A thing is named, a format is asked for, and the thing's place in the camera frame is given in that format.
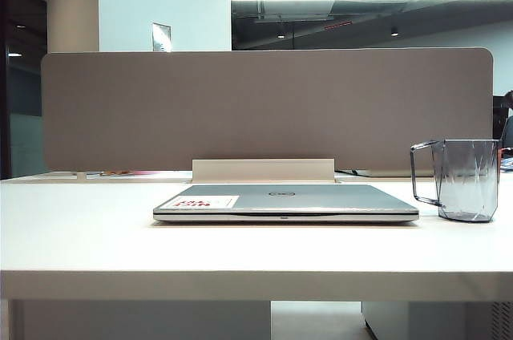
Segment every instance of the gray privacy screen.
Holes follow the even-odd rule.
[[[397,171],[411,144],[491,137],[492,58],[479,48],[50,54],[42,102],[52,170],[334,158]]]

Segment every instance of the mug handle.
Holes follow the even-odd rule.
[[[416,181],[416,175],[415,175],[415,158],[414,158],[415,152],[417,150],[420,150],[420,149],[423,149],[423,148],[427,148],[428,146],[435,145],[438,142],[439,141],[431,140],[431,141],[427,141],[427,142],[422,142],[421,144],[415,144],[415,145],[413,145],[410,148],[411,183],[414,186],[414,197],[415,197],[415,200],[421,201],[421,202],[425,202],[426,204],[431,204],[431,205],[435,205],[435,206],[442,206],[442,204],[440,204],[440,201],[438,201],[438,200],[433,200],[432,198],[427,198],[427,197],[420,197],[420,196],[417,195],[417,181]]]

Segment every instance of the silver laptop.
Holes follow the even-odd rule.
[[[418,210],[370,185],[193,185],[153,209],[172,222],[400,222]]]

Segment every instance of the sticker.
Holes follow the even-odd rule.
[[[231,209],[239,196],[178,196],[161,209]]]

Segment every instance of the desk surface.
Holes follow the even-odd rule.
[[[513,175],[490,224],[421,211],[404,225],[161,225],[180,183],[2,182],[2,298],[513,300]],[[432,190],[429,182],[419,192]]]

